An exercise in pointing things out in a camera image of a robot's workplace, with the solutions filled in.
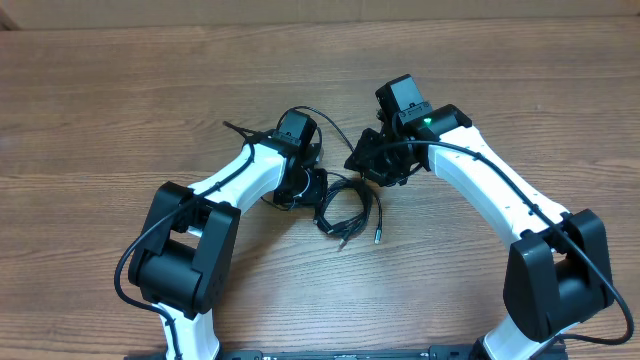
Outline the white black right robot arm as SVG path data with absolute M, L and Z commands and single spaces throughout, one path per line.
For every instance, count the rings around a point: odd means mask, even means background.
M 606 228 L 591 210 L 572 213 L 529 185 L 453 104 L 438 109 L 403 75 L 375 93 L 380 130 L 362 132 L 345 168 L 381 187 L 419 169 L 446 181 L 480 213 L 508 252 L 506 318 L 468 359 L 564 359 L 566 341 L 621 345 L 631 311 L 612 280 Z

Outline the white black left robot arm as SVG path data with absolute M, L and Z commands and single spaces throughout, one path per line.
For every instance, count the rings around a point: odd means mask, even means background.
M 242 150 L 224 168 L 189 186 L 158 188 L 140 235 L 116 265 L 117 295 L 161 319 L 167 347 L 159 359 L 221 358 L 213 307 L 242 215 L 266 194 L 285 211 L 313 206 L 326 188 L 315 167 L 322 135 L 309 115 L 290 109 L 269 131 L 236 131 Z

